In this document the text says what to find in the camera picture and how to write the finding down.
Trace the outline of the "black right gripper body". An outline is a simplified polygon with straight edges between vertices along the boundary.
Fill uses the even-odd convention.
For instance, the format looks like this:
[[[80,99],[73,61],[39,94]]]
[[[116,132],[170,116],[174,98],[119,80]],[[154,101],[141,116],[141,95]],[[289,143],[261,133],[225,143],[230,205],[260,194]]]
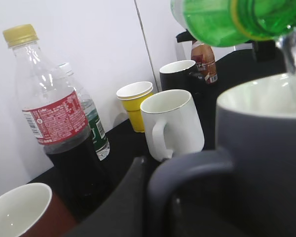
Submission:
[[[188,32],[184,31],[176,36],[176,55],[177,59],[180,60],[190,60],[192,42],[194,41],[193,36]],[[274,41],[247,41],[243,44],[231,46],[231,47],[213,47],[212,51],[214,53],[215,60],[218,61],[226,55],[238,51],[238,50],[249,50],[249,54],[257,62],[266,62],[276,58],[282,58],[282,52],[276,47]]]

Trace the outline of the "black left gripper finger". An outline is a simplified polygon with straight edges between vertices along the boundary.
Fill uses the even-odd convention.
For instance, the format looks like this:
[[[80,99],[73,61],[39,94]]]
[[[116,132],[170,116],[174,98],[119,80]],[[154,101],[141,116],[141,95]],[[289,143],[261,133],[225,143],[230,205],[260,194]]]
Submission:
[[[154,216],[157,204],[148,191],[148,182],[160,162],[136,157],[125,176],[101,206],[68,237],[161,237],[162,219]]]

